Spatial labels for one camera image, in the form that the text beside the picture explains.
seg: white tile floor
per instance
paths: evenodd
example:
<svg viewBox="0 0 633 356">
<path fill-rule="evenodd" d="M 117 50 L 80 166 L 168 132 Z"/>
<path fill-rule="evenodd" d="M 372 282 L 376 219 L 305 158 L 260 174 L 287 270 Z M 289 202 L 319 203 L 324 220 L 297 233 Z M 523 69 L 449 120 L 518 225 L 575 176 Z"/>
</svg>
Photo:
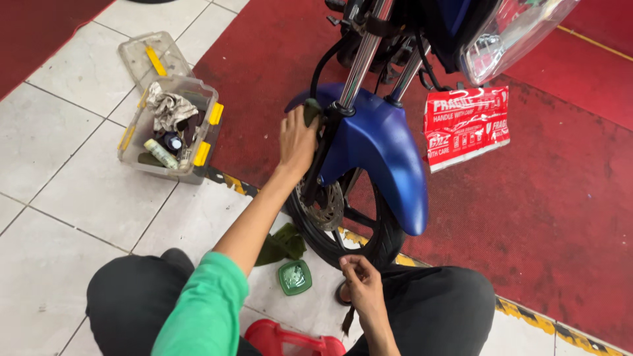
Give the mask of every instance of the white tile floor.
<svg viewBox="0 0 633 356">
<path fill-rule="evenodd" d="M 129 36 L 167 30 L 189 63 L 196 63 L 247 1 L 116 0 L 0 102 L 1 354 L 98 355 L 84 317 L 93 273 L 130 251 L 160 254 L 174 246 L 198 263 L 250 202 L 224 185 L 176 184 L 116 159 L 140 98 L 118 45 Z M 272 231 L 287 221 L 280 214 Z M 275 271 L 282 262 L 253 271 L 251 296 L 240 314 L 242 333 L 267 317 L 302 333 L 342 336 L 339 323 L 347 310 L 330 297 L 340 272 L 311 250 L 304 260 L 313 287 L 298 296 L 286 297 L 278 287 Z M 347 349 L 360 334 L 356 322 L 343 339 Z M 482 355 L 555 352 L 589 355 L 496 312 Z"/>
</svg>

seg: white bottle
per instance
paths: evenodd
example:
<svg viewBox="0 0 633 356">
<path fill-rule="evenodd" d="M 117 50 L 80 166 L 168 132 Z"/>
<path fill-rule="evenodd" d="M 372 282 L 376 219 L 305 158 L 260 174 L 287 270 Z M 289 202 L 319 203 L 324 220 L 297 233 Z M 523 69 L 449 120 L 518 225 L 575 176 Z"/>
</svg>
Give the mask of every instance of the white bottle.
<svg viewBox="0 0 633 356">
<path fill-rule="evenodd" d="M 164 164 L 165 167 L 170 169 L 178 169 L 178 161 L 169 153 L 165 148 L 163 148 L 155 139 L 148 139 L 147 142 L 143 144 L 145 148 L 154 156 L 160 163 Z"/>
</svg>

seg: green microfiber towel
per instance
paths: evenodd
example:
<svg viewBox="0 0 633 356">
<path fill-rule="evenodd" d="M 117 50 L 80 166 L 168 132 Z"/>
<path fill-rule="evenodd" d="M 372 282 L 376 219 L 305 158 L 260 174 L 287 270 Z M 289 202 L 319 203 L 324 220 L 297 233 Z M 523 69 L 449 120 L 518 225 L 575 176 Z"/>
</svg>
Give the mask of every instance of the green microfiber towel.
<svg viewBox="0 0 633 356">
<path fill-rule="evenodd" d="M 260 255 L 257 256 L 255 267 L 281 261 L 284 257 L 298 260 L 306 251 L 303 237 L 291 223 L 284 225 L 274 235 L 268 234 Z"/>
</svg>

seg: green cloth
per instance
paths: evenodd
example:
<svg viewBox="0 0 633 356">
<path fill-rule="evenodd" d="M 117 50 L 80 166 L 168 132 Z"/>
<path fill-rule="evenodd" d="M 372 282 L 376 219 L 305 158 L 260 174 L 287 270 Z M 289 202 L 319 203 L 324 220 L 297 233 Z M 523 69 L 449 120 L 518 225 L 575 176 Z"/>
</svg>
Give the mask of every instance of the green cloth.
<svg viewBox="0 0 633 356">
<path fill-rule="evenodd" d="M 246 276 L 235 262 L 208 252 L 165 321 L 152 356 L 235 355 L 239 311 L 247 295 Z"/>
<path fill-rule="evenodd" d="M 285 257 L 298 260 L 306 251 L 303 237 L 291 223 L 284 225 L 273 236 L 268 234 L 260 254 L 255 261 L 255 267 L 271 264 L 283 260 Z"/>
</svg>

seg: headlight lens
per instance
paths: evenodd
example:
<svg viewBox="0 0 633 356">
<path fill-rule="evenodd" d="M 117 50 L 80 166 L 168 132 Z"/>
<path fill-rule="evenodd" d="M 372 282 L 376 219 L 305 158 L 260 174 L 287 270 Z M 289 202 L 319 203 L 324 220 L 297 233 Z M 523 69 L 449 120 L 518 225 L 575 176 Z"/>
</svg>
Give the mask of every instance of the headlight lens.
<svg viewBox="0 0 633 356">
<path fill-rule="evenodd" d="M 580 0 L 503 0 L 473 40 L 460 49 L 459 65 L 473 86 L 506 70 L 534 48 Z"/>
</svg>

